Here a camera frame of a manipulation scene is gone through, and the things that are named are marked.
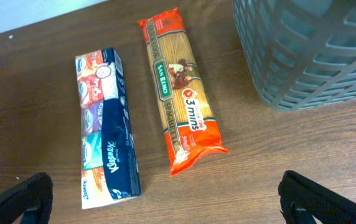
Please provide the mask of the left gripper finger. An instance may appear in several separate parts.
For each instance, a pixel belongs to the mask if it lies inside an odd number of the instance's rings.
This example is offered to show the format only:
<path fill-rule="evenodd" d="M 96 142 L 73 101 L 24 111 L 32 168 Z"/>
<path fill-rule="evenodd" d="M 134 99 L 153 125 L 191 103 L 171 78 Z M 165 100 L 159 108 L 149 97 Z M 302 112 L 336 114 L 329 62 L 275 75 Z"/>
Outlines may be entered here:
<path fill-rule="evenodd" d="M 52 204 L 52 179 L 39 172 L 0 194 L 0 223 L 48 223 Z"/>

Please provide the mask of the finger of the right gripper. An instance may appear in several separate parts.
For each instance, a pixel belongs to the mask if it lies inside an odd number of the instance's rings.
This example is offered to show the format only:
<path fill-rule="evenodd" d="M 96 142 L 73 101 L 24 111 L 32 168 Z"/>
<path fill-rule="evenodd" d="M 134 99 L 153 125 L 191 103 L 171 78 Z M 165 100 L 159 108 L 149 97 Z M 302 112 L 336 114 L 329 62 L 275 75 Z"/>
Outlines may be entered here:
<path fill-rule="evenodd" d="M 324 186 L 287 170 L 278 186 L 286 223 L 356 223 L 356 203 Z"/>

